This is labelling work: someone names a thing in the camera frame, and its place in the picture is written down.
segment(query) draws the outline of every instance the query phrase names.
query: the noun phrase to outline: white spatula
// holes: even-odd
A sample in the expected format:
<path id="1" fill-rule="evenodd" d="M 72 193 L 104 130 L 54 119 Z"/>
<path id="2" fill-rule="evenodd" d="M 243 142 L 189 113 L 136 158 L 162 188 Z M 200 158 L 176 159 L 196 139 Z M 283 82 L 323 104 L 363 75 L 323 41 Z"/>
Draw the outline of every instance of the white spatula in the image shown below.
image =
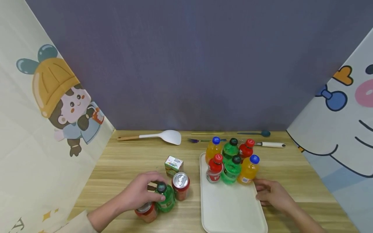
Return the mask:
<path id="1" fill-rule="evenodd" d="M 175 145 L 181 144 L 181 134 L 175 130 L 165 130 L 157 134 L 146 134 L 146 135 L 137 135 L 137 136 L 123 136 L 118 137 L 117 141 L 126 141 L 139 138 L 161 138 L 163 141 L 172 143 Z"/>

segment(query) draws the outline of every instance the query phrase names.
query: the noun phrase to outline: white tray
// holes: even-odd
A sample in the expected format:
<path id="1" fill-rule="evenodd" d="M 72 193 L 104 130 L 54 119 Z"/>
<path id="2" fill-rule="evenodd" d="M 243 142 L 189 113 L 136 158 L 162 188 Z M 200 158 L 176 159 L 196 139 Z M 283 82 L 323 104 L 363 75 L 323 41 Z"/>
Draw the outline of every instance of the white tray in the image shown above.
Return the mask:
<path id="1" fill-rule="evenodd" d="M 268 226 L 255 185 L 206 178 L 205 153 L 200 155 L 202 226 L 208 233 L 267 233 Z"/>

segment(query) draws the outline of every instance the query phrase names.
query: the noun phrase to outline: purple backdrop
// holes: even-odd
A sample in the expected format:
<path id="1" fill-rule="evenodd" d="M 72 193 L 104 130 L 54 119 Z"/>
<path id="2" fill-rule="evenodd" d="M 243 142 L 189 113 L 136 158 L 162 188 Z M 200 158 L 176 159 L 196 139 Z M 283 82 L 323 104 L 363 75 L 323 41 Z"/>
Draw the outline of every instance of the purple backdrop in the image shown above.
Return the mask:
<path id="1" fill-rule="evenodd" d="M 116 129 L 285 130 L 373 1 L 27 0 Z"/>

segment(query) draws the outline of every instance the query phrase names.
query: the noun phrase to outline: red bottle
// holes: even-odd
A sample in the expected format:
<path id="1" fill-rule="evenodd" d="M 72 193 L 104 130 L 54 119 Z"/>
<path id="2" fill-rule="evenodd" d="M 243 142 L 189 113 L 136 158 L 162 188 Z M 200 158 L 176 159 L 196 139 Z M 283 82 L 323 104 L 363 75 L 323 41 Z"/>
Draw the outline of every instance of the red bottle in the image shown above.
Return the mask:
<path id="1" fill-rule="evenodd" d="M 244 162 L 245 158 L 250 157 L 253 154 L 253 147 L 255 141 L 251 138 L 247 139 L 245 144 L 241 144 L 239 147 L 239 155 L 241 156 L 241 164 Z"/>
<path id="2" fill-rule="evenodd" d="M 216 154 L 214 158 L 210 159 L 209 161 L 209 168 L 206 171 L 207 180 L 210 183 L 218 182 L 222 171 L 223 171 L 223 156 L 221 154 Z"/>

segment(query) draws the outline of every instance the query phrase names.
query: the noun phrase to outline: plastic bottle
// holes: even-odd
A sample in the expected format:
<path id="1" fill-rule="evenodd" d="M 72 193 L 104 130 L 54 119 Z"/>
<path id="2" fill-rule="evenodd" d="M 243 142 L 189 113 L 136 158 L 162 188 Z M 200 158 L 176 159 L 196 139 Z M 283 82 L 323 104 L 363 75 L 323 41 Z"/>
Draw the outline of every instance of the plastic bottle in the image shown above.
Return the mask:
<path id="1" fill-rule="evenodd" d="M 239 149 L 239 155 L 241 156 L 241 164 L 244 162 L 244 159 L 250 157 L 253 154 L 253 147 L 255 141 L 251 138 L 247 139 L 244 144 L 241 144 Z"/>
<path id="2" fill-rule="evenodd" d="M 242 170 L 237 178 L 237 182 L 242 185 L 249 184 L 259 171 L 259 161 L 259 157 L 254 154 L 250 158 L 246 158 L 242 163 Z"/>
<path id="3" fill-rule="evenodd" d="M 222 181 L 228 185 L 236 182 L 238 175 L 241 172 L 241 157 L 235 155 L 231 160 L 224 164 L 224 171 L 221 173 Z"/>
<path id="4" fill-rule="evenodd" d="M 170 185 L 166 185 L 164 182 L 159 182 L 156 192 L 166 197 L 164 201 L 157 202 L 158 209 L 162 212 L 169 212 L 175 205 L 175 195 L 173 193 L 173 188 Z"/>
<path id="5" fill-rule="evenodd" d="M 205 160 L 206 163 L 209 164 L 210 159 L 214 157 L 214 155 L 219 154 L 222 151 L 222 144 L 220 143 L 219 137 L 213 137 L 209 145 L 207 146 Z"/>
<path id="6" fill-rule="evenodd" d="M 224 164 L 227 161 L 231 160 L 233 156 L 238 155 L 237 144 L 238 144 L 238 140 L 235 138 L 231 138 L 229 142 L 224 145 L 223 151 L 222 151 Z"/>
<path id="7" fill-rule="evenodd" d="M 209 161 L 209 168 L 206 171 L 206 178 L 210 183 L 218 182 L 220 174 L 223 171 L 223 156 L 216 154 L 214 158 Z"/>

